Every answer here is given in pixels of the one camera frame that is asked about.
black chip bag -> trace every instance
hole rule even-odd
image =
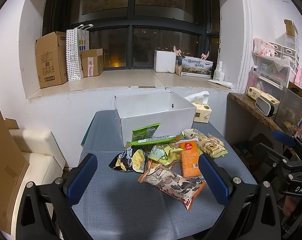
[[[115,156],[109,167],[122,172],[136,171],[143,173],[146,154],[140,147],[131,146]]]

green snack package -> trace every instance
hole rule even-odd
[[[154,133],[159,125],[160,125],[160,123],[155,123],[152,125],[148,125],[148,126],[133,130],[132,131],[132,142],[151,138],[154,135]]]
[[[130,145],[140,146],[140,145],[148,145],[148,144],[167,143],[174,140],[175,138],[176,136],[165,135],[165,136],[147,138],[147,139],[131,142]]]

white foam box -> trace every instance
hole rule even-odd
[[[116,119],[123,145],[132,140],[132,130],[161,123],[153,137],[178,135],[192,127],[196,107],[170,90],[115,95]]]
[[[175,61],[175,52],[156,50],[154,52],[154,71],[160,73],[174,73]]]

metal screw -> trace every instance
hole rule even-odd
[[[54,183],[58,184],[58,185],[60,185],[62,182],[63,182],[63,179],[61,177],[60,178],[56,178],[55,181],[54,181]]]
[[[265,187],[270,187],[271,185],[270,185],[270,182],[268,182],[268,181],[264,181],[263,182],[263,185],[265,186]]]
[[[240,184],[242,182],[242,180],[239,177],[234,177],[233,181],[235,184]]]
[[[29,181],[28,183],[27,183],[27,188],[31,188],[33,186],[33,182],[32,181]]]

orange snack package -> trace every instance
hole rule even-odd
[[[196,141],[182,142],[180,143],[180,148],[183,149],[181,154],[183,177],[190,178],[201,175],[198,168],[198,148]]]

